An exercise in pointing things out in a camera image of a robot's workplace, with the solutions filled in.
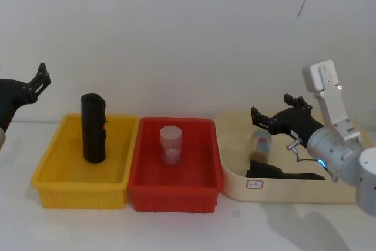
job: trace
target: robotic arm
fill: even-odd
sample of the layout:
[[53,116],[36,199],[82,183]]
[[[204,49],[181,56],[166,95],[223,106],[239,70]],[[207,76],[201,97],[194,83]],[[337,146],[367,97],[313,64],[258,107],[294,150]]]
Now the robotic arm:
[[333,182],[341,179],[355,186],[358,206],[376,216],[376,148],[362,148],[360,132],[347,117],[333,61],[304,67],[303,77],[308,91],[318,99],[325,126],[312,118],[312,106],[302,97],[288,94],[284,101],[292,107],[271,118],[252,107],[253,124],[272,135],[290,135],[294,142],[287,145],[288,150],[297,155],[296,147],[303,145]]
[[5,132],[17,109],[34,104],[50,83],[51,79],[44,63],[39,65],[38,73],[29,83],[0,79],[0,149],[5,141]]

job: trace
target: label sticker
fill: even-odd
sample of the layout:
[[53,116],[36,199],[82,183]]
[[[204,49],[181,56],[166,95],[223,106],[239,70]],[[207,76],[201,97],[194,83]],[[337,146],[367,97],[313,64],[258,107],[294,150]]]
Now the label sticker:
[[293,136],[293,137],[295,137],[296,139],[298,139],[299,138],[299,136],[298,136],[298,134],[295,132],[295,131],[291,131],[291,135]]
[[246,184],[246,188],[250,189],[261,189],[264,186],[263,180],[248,180]]

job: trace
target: white robotic arm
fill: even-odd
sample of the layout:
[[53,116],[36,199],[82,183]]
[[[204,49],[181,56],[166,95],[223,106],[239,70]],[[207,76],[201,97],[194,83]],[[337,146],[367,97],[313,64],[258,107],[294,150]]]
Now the white robotic arm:
[[252,107],[253,124],[272,135],[285,133],[295,141],[287,146],[297,154],[296,146],[307,152],[330,174],[333,182],[341,179],[356,187],[358,206],[376,216],[376,147],[364,150],[361,134],[348,119],[342,100],[342,86],[332,60],[303,68],[308,91],[318,99],[325,126],[311,117],[311,105],[302,97],[285,95],[285,109],[267,117]]

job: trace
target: yellow plastic bin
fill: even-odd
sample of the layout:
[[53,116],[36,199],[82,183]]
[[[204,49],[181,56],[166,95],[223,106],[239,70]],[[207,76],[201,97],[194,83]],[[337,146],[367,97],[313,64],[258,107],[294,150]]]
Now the yellow plastic bin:
[[99,164],[91,164],[83,157],[80,114],[62,119],[31,180],[43,207],[124,207],[139,118],[125,115],[106,118],[106,159]]

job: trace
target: red plastic bin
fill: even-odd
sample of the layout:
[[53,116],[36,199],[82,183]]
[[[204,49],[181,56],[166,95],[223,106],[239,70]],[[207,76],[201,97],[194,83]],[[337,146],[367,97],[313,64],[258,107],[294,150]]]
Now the red plastic bin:
[[[182,130],[182,157],[162,161],[159,131]],[[195,118],[140,120],[128,189],[136,211],[212,213],[223,188],[214,121]]]

